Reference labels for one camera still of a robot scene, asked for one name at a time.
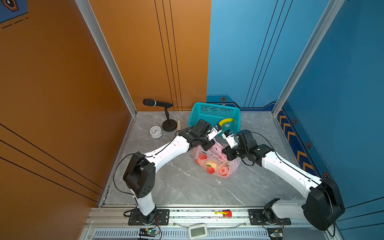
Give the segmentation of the pink plastic bag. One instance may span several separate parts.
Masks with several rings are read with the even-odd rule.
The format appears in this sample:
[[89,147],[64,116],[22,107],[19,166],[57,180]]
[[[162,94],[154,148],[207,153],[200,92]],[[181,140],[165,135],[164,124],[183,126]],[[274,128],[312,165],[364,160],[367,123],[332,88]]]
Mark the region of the pink plastic bag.
[[238,172],[238,167],[242,161],[240,158],[229,161],[227,156],[222,153],[222,150],[227,146],[228,145],[223,146],[220,143],[215,143],[207,151],[205,151],[202,146],[197,146],[192,149],[192,157],[195,162],[210,175],[223,179],[233,177]]

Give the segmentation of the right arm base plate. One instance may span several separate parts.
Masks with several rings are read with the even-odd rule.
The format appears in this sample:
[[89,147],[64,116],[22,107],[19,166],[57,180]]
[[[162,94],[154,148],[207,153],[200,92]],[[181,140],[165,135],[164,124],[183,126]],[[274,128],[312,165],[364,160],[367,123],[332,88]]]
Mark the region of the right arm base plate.
[[261,226],[261,225],[277,225],[277,226],[289,226],[292,224],[291,220],[288,218],[279,219],[277,216],[270,210],[265,209],[249,209],[248,210],[250,223],[252,226]]

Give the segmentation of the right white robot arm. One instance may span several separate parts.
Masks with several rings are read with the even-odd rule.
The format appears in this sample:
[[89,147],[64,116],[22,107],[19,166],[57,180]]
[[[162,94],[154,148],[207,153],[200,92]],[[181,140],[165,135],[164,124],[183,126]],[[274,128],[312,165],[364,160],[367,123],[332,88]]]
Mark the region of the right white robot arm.
[[345,205],[338,184],[327,178],[314,176],[281,157],[271,144],[259,145],[253,132],[227,130],[222,137],[228,147],[223,153],[228,160],[248,159],[252,165],[267,169],[295,188],[303,200],[273,199],[264,206],[265,220],[274,224],[281,219],[306,220],[318,230],[326,231],[345,213]]

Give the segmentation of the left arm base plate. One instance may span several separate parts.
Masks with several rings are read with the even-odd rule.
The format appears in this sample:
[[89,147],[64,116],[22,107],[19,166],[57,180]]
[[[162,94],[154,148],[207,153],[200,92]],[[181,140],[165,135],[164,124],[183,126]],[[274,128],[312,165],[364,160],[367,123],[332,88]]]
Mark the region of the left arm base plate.
[[169,209],[154,209],[148,216],[139,209],[133,209],[129,215],[129,226],[161,225],[167,226],[170,219]]

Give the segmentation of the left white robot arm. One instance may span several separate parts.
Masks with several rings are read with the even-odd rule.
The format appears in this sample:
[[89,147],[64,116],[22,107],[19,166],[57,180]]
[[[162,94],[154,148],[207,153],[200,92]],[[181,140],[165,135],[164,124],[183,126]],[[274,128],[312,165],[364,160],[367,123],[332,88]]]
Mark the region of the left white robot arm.
[[214,144],[214,138],[221,133],[222,126],[211,126],[207,121],[199,120],[196,125],[178,131],[172,141],[152,152],[132,154],[123,174],[123,180],[135,197],[137,209],[143,217],[152,217],[156,212],[152,190],[156,173],[174,158],[201,146],[205,151]]

